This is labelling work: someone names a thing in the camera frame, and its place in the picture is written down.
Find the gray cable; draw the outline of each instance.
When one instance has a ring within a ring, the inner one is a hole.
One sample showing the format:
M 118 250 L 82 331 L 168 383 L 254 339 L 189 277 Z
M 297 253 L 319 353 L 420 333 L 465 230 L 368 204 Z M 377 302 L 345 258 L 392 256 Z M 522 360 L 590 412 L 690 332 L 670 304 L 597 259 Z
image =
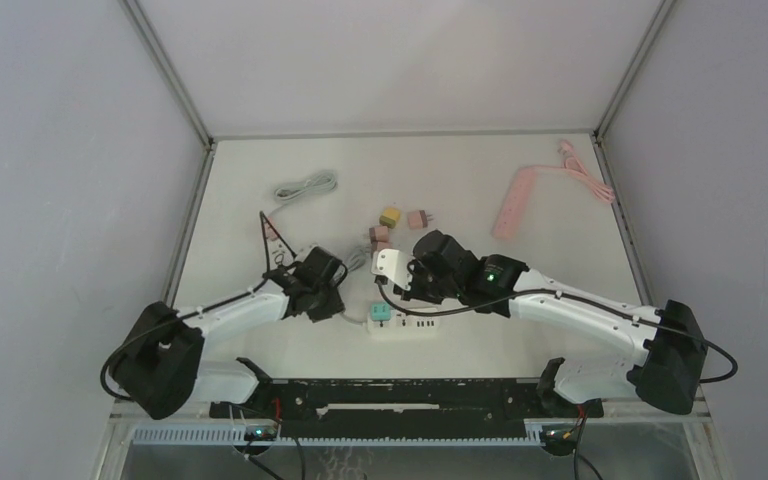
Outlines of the gray cable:
M 337 172 L 321 170 L 300 182 L 282 183 L 275 187 L 272 198 L 280 205 L 272 213 L 308 195 L 323 195 L 337 188 Z
M 359 270 L 361 267 L 366 265 L 366 260 L 369 258 L 370 248 L 371 247 L 369 245 L 357 245 L 352 248 L 351 251 L 349 251 L 349 254 L 346 255 L 346 259 L 343 261 L 343 263 L 346 265 L 346 270 L 348 270 L 349 273 L 354 272 L 355 270 Z M 339 315 L 343 318 L 343 320 L 353 325 L 366 325 L 366 320 L 358 320 L 356 318 L 352 318 L 346 315 L 345 311 L 341 312 Z
M 349 272 L 354 272 L 366 265 L 366 260 L 369 258 L 370 252 L 369 245 L 357 245 L 346 255 L 346 259 L 343 263 L 346 264 L 346 269 Z

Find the white table surface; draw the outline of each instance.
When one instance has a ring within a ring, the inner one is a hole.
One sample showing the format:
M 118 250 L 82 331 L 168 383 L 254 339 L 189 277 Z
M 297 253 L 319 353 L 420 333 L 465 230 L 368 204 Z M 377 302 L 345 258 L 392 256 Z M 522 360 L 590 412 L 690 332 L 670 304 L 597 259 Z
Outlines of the white table surface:
M 275 208 L 276 184 L 326 168 L 339 175 L 335 192 L 275 215 L 295 249 L 315 242 L 343 255 L 364 242 L 385 206 L 422 208 L 434 215 L 431 227 L 479 257 L 508 255 L 569 285 L 639 302 L 612 209 L 568 176 L 541 174 L 519 234 L 507 242 L 490 235 L 514 172 L 560 165 L 561 138 L 599 177 L 590 138 L 582 134 L 222 141 L 176 307 L 208 304 L 256 283 L 264 270 L 257 212 Z M 410 251 L 423 233 L 408 230 L 403 218 L 392 232 L 394 248 Z M 341 287 L 355 318 L 380 301 L 368 272 L 352 273 Z M 435 338 L 396 341 L 372 339 L 338 317 L 314 324 L 300 316 L 230 338 L 210 358 L 246 356 L 275 378 L 534 377 L 551 358 L 605 351 L 573 332 L 499 316 L 450 316 Z

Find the metal frame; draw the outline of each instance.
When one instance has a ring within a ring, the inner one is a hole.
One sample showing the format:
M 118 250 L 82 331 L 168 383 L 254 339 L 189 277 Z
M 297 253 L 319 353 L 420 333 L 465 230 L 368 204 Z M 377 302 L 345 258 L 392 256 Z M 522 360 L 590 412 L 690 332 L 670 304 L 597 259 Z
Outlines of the metal frame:
M 187 120 L 193 127 L 196 136 L 198 136 L 205 149 L 210 148 L 212 140 L 207 132 L 207 127 L 205 127 L 204 121 L 202 121 L 201 115 L 199 115 L 189 92 L 184 87 L 184 82 L 181 81 L 181 77 L 178 76 L 178 72 L 172 65 L 172 60 L 169 59 L 166 49 L 160 43 L 160 38 L 158 38 L 157 32 L 154 30 L 139 0 L 119 0 L 119 4 L 131 21 L 131 25 L 134 26 L 134 30 L 146 47 L 151 61 L 160 71 L 160 76 L 163 77 L 163 81 L 166 82 L 166 86 L 169 87 L 169 91 L 175 97 L 175 101 L 181 107 L 184 116 L 187 117 Z
M 202 199 L 205 194 L 207 182 L 210 176 L 213 158 L 216 151 L 216 141 L 213 139 L 189 93 L 184 87 L 183 82 L 178 76 L 165 48 L 157 37 L 151 22 L 146 16 L 145 10 L 140 5 L 139 0 L 119 0 L 124 11 L 131 20 L 136 32 L 145 45 L 149 56 L 157 66 L 165 83 L 175 97 L 176 102 L 187 117 L 193 130 L 199 140 L 205 146 L 206 152 L 202 160 L 202 167 L 199 171 L 193 195 L 188 205 L 186 219 L 181 230 L 180 238 L 175 249 L 174 259 L 169 269 L 167 281 L 164 285 L 163 298 L 167 302 L 173 302 L 180 283 L 181 274 L 187 257 L 192 235 L 195 230 L 196 220 L 201 207 Z M 621 191 L 617 189 L 614 182 L 613 173 L 608 162 L 603 140 L 606 132 L 611 126 L 617 111 L 623 100 L 627 96 L 631 85 L 639 74 L 641 67 L 645 63 L 652 51 L 656 39 L 661 33 L 666 20 L 673 12 L 677 0 L 663 0 L 653 16 L 643 39 L 640 42 L 635 54 L 629 63 L 628 68 L 618 85 L 605 113 L 600 119 L 599 125 L 595 131 L 572 133 L 590 133 L 593 147 L 599 163 L 605 182 L 614 188 L 617 192 L 617 202 L 613 205 L 614 215 L 620 236 L 625 247 L 626 255 L 632 270 L 632 275 L 637 286 L 638 293 L 642 302 L 653 304 L 654 296 L 650 288 L 648 277 L 645 274 L 640 256 L 637 252 L 635 235 L 632 226 L 628 220 L 624 209 L 624 201 Z M 543 131 L 523 131 L 523 130 L 488 130 L 488 131 L 427 131 L 427 132 L 370 132 L 370 133 L 333 133 L 333 134 L 308 134 L 308 135 L 268 135 L 268 136 L 232 136 L 222 137 L 226 139 L 285 139 L 285 138 L 333 138 L 333 137 L 394 137 L 394 136 L 428 136 L 428 135 L 518 135 L 534 133 L 571 133 L 570 130 L 543 130 Z M 684 425 L 688 444 L 690 445 L 693 461 L 696 465 L 697 473 L 700 479 L 725 479 L 730 480 L 733 474 L 727 469 L 729 463 L 725 460 L 724 451 L 720 444 L 714 425 L 708 411 L 707 404 L 703 398 L 699 398 L 693 409 L 693 413 L 687 416 L 675 416 L 656 410 L 640 401 L 611 401 L 604 403 L 605 417 L 591 419 L 591 423 L 637 423 L 637 422 L 669 422 L 682 423 Z M 99 451 L 95 468 L 91 478 L 96 479 L 118 479 L 122 475 L 125 465 L 128 449 L 134 443 L 161 442 L 163 444 L 176 445 L 204 445 L 227 444 L 239 437 L 240 431 L 233 421 L 228 419 L 209 418 L 210 404 L 189 404 L 182 408 L 172 417 L 164 421 L 152 421 L 139 407 L 127 403 L 115 403 L 111 412 L 110 421 L 104 435 L 102 448 Z M 553 423 L 557 424 L 557 419 L 527 419 L 524 421 L 526 432 L 539 428 L 540 425 Z M 230 432 L 230 437 L 224 434 L 215 434 L 210 436 L 210 432 Z M 485 439 L 464 439 L 458 442 L 452 441 L 398 441 L 388 440 L 393 444 L 406 445 L 495 445 L 496 443 Z M 533 439 L 526 436 L 521 439 L 510 439 L 507 442 L 514 444 L 534 444 Z M 329 440 L 325 443 L 315 439 L 308 439 L 302 442 L 310 445 L 357 445 L 357 440 L 341 439 L 340 441 Z M 384 446 L 386 442 L 367 441 L 369 446 Z
M 207 190 L 207 180 L 210 178 L 210 169 L 213 167 L 213 158 L 216 155 L 216 143 L 210 145 L 202 158 L 202 165 L 199 169 L 193 194 L 190 203 L 187 205 L 187 214 L 184 217 L 184 223 L 181 226 L 181 234 L 178 243 L 175 246 L 175 253 L 172 256 L 172 264 L 169 267 L 169 273 L 166 276 L 166 282 L 163 286 L 163 301 L 167 305 L 175 303 L 175 296 L 178 294 L 178 286 L 181 283 L 181 274 L 184 272 L 184 263 L 187 259 L 187 252 L 190 249 L 190 243 L 193 239 L 193 231 L 196 228 L 196 220 L 201 210 L 201 201 L 204 199 L 204 192 Z
M 637 46 L 637 50 L 634 52 L 634 56 L 629 62 L 628 68 L 623 75 L 620 84 L 617 86 L 617 90 L 611 97 L 611 101 L 608 103 L 608 108 L 605 113 L 602 114 L 602 118 L 599 120 L 599 125 L 596 127 L 594 136 L 598 141 L 602 141 L 605 138 L 605 134 L 610 128 L 611 123 L 619 111 L 623 100 L 628 95 L 631 85 L 634 83 L 637 74 L 640 73 L 640 69 L 649 58 L 649 54 L 652 52 L 652 46 L 661 34 L 661 30 L 664 28 L 670 14 L 673 12 L 678 0 L 662 0 L 658 5 L 658 10 L 649 22 L 649 26 L 646 28 L 646 33 L 643 34 L 643 39 L 640 41 L 640 45 Z

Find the black base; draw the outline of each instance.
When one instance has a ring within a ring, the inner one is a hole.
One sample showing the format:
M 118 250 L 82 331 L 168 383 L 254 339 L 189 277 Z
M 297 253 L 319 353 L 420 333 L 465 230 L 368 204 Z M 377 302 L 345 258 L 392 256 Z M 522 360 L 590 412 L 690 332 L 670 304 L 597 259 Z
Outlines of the black base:
M 523 420 L 558 418 L 566 423 L 577 407 L 545 405 L 537 379 L 422 380 L 267 380 L 252 395 L 247 408 L 280 416 L 282 435 L 305 438 L 425 439 L 522 438 Z M 433 409 L 393 410 L 317 409 L 331 404 L 433 405 Z M 226 403 L 213 404 L 211 418 L 239 417 Z M 603 416 L 601 403 L 591 417 Z

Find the power outlet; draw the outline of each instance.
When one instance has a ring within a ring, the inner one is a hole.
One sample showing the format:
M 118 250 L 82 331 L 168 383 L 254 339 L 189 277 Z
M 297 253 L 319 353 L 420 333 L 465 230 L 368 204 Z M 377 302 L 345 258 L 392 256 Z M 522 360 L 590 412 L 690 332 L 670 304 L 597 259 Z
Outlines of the power outlet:
M 317 244 L 312 243 L 301 250 L 296 252 L 296 260 L 303 261 L 307 254 L 310 253 L 311 250 L 313 250 L 315 247 L 318 247 Z M 287 249 L 287 247 L 280 241 L 280 240 L 274 240 L 269 242 L 269 258 L 272 262 L 272 268 L 275 268 L 278 265 L 283 265 L 285 267 L 289 267 L 290 264 L 293 263 L 293 255 L 290 253 L 290 251 Z
M 415 308 L 417 312 L 433 313 L 434 307 Z M 415 317 L 392 310 L 390 320 L 373 320 L 370 314 L 366 317 L 366 331 L 380 340 L 409 340 L 429 338 L 437 335 L 440 328 L 439 317 Z

